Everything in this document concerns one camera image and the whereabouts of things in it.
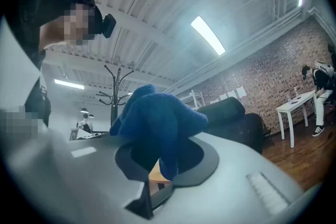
bottle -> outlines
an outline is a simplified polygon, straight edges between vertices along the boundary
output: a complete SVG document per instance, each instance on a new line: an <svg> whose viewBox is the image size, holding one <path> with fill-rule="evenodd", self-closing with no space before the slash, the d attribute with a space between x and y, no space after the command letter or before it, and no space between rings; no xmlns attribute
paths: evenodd
<svg viewBox="0 0 336 224"><path fill-rule="evenodd" d="M299 97L299 93L296 87L294 87L294 92L295 92L296 97Z"/></svg>

white pants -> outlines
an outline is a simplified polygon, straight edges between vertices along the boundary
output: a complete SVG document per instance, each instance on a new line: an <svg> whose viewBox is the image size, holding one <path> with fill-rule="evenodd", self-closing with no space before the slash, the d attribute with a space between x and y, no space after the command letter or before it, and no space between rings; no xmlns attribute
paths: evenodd
<svg viewBox="0 0 336 224"><path fill-rule="evenodd" d="M324 117L324 103L329 95L332 94L332 90L325 90L316 101L316 125L323 125Z"/></svg>

wooden floor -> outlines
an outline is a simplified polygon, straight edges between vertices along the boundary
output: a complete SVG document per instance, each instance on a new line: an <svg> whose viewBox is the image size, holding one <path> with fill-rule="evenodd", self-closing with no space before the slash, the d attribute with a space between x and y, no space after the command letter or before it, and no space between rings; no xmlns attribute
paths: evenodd
<svg viewBox="0 0 336 224"><path fill-rule="evenodd" d="M311 117L308 127L304 123L294 126L294 148L290 147L289 131L286 131L284 140L281 135L272 138L275 146L266 140L262 154L307 190L323 181L336 156L336 125L325 126L322 134L313 137L315 119Z"/></svg>

cable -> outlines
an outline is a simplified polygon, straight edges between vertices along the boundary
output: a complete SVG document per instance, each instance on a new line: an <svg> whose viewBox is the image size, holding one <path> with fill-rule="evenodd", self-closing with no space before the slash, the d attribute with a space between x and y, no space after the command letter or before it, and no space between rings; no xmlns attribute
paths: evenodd
<svg viewBox="0 0 336 224"><path fill-rule="evenodd" d="M328 135L328 139L325 140L322 144L320 144L319 146L315 147L313 150L309 151L309 152L292 152L290 154L288 154L286 157L280 159L280 160L277 160L277 161L272 161L273 163L279 163L279 162L282 162L283 160L287 159L290 155L293 155L293 154L301 154L301 155L306 155L306 154L309 154L309 153L312 153L313 151L317 150L318 148L320 148L321 146L323 146L326 142L328 142L330 140L332 136L332 132L329 133Z"/></svg>

white table top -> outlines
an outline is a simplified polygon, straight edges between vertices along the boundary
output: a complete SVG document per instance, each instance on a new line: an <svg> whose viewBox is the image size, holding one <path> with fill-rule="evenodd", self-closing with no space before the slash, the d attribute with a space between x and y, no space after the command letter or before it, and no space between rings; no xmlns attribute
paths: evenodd
<svg viewBox="0 0 336 224"><path fill-rule="evenodd" d="M302 94L299 95L299 97L301 97L300 99L294 98L292 100L292 102L293 101L298 101L297 103L291 104L290 102L287 102L286 104L283 104L282 106L279 106L277 108L277 111L279 111L279 112L292 111L292 110L298 108L299 106L303 105L305 102L307 102L314 95L315 95L315 91L302 93Z"/></svg>

